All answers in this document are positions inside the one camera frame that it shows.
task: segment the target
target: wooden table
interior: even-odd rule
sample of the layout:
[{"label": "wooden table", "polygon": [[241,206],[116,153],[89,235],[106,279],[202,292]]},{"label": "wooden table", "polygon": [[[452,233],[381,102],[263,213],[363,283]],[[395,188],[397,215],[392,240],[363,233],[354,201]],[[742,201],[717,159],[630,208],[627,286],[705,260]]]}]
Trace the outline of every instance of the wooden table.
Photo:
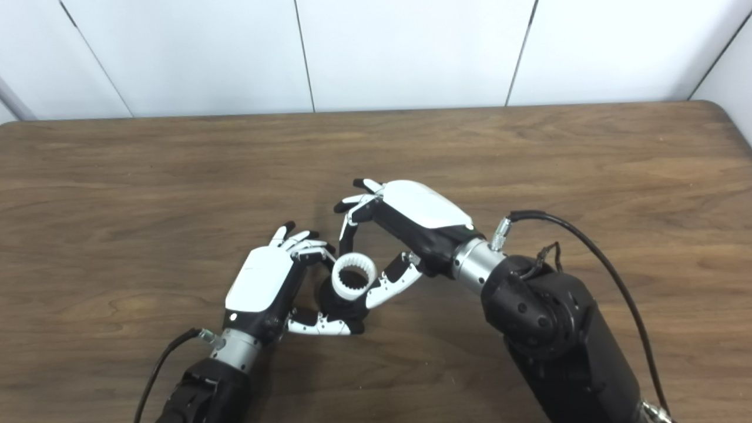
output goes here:
[{"label": "wooden table", "polygon": [[[332,206],[371,177],[422,181],[486,234],[512,209],[570,219],[630,286],[675,417],[749,421],[751,159],[707,102],[8,124],[0,420],[130,421],[166,343],[218,328],[247,252],[288,219],[334,242]],[[545,224],[517,225],[507,246],[534,254],[553,240],[654,402],[635,325],[596,260]],[[383,266],[401,246],[372,225],[356,248]],[[168,359],[144,421],[207,353],[193,342]],[[362,336],[286,336],[258,377],[253,421],[546,421],[478,298],[445,278],[374,310]]]}]

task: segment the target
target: robotic arm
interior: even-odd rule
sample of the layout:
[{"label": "robotic arm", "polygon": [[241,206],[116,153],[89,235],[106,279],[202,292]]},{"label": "robotic arm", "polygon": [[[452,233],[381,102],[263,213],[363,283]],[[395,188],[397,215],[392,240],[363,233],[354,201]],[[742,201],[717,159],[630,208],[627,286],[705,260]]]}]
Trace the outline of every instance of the robotic arm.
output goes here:
[{"label": "robotic arm", "polygon": [[162,355],[141,398],[135,422],[141,420],[146,398],[166,355],[185,340],[199,337],[214,347],[208,358],[183,374],[157,423],[239,423],[251,403],[250,370],[263,348],[286,332],[311,335],[348,335],[362,332],[358,321],[323,322],[321,313],[296,309],[293,300],[309,266],[324,263],[330,269],[334,248],[302,231],[287,235],[288,222],[267,246],[253,249],[226,298],[221,335],[189,330]]},{"label": "robotic arm", "polygon": [[[335,212],[345,213],[340,235],[344,255],[338,264],[375,274],[367,257],[355,258],[352,254],[358,253],[351,253],[357,227],[366,221],[382,226],[410,251],[398,254],[377,281],[359,280],[343,266],[335,267],[331,285],[320,292],[328,318],[362,320],[369,309],[421,275],[444,275],[481,297],[486,320],[504,335],[507,350],[553,423],[672,421],[664,410],[665,401],[662,409],[641,399],[634,372],[582,281],[558,265],[551,268],[544,254],[532,258],[502,252],[514,221],[542,216],[563,221],[539,211],[513,213],[488,242],[466,213],[425,185],[379,184],[370,179],[357,179],[353,185],[368,193],[335,206]],[[595,245],[591,250],[600,254]],[[643,330],[640,321],[638,327]],[[657,383],[656,389],[663,398]]]}]

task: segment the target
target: metal wrist cylinder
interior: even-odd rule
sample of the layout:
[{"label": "metal wrist cylinder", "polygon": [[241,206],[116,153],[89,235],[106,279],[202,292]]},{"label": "metal wrist cylinder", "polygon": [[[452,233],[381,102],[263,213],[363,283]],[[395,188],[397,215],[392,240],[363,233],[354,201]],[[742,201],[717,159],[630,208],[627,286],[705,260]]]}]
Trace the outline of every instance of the metal wrist cylinder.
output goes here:
[{"label": "metal wrist cylinder", "polygon": [[492,250],[485,239],[473,238],[457,249],[452,262],[452,277],[481,295],[488,276],[505,258],[501,251]]},{"label": "metal wrist cylinder", "polygon": [[222,348],[211,352],[211,358],[233,366],[243,373],[250,373],[250,368],[261,352],[261,342],[253,336],[237,329],[225,329],[222,332],[225,343]]}]

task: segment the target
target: silver connector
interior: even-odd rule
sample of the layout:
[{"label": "silver connector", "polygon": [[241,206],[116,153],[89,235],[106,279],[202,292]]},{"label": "silver connector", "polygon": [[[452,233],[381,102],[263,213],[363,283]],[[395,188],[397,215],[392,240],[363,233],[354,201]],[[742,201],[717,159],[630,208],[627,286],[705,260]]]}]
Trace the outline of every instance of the silver connector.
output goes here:
[{"label": "silver connector", "polygon": [[496,228],[496,231],[493,233],[493,238],[491,239],[491,243],[489,244],[489,248],[492,251],[501,251],[502,247],[504,246],[504,242],[507,240],[507,235],[509,234],[509,229],[512,226],[512,221],[510,221],[508,218],[503,218],[501,222],[499,222],[499,227]]},{"label": "silver connector", "polygon": [[220,350],[224,348],[226,341],[222,339],[221,336],[218,336],[216,333],[212,332],[209,329],[201,329],[201,333],[199,333],[199,338],[202,341],[205,341],[207,344],[214,347],[216,350]]},{"label": "silver connector", "polygon": [[654,423],[674,423],[671,416],[661,407],[654,406],[647,401],[642,401],[642,409],[650,421]]}]

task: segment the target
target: white wall panel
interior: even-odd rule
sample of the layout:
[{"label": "white wall panel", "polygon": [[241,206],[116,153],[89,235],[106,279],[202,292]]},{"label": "white wall panel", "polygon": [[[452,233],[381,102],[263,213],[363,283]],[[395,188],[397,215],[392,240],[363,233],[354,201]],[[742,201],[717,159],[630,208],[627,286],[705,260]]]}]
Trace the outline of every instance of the white wall panel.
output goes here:
[{"label": "white wall panel", "polygon": [[3,102],[0,102],[0,125],[6,122],[13,122],[14,120],[16,120],[16,116],[5,107]]},{"label": "white wall panel", "polygon": [[130,117],[57,0],[0,0],[0,97],[19,117]]},{"label": "white wall panel", "polygon": [[298,0],[317,111],[504,105],[533,0]]},{"label": "white wall panel", "polygon": [[752,0],[540,0],[509,105],[685,100]]},{"label": "white wall panel", "polygon": [[293,0],[64,0],[135,116],[312,111]]},{"label": "white wall panel", "polygon": [[752,19],[739,31],[692,99],[716,102],[752,143]]}]

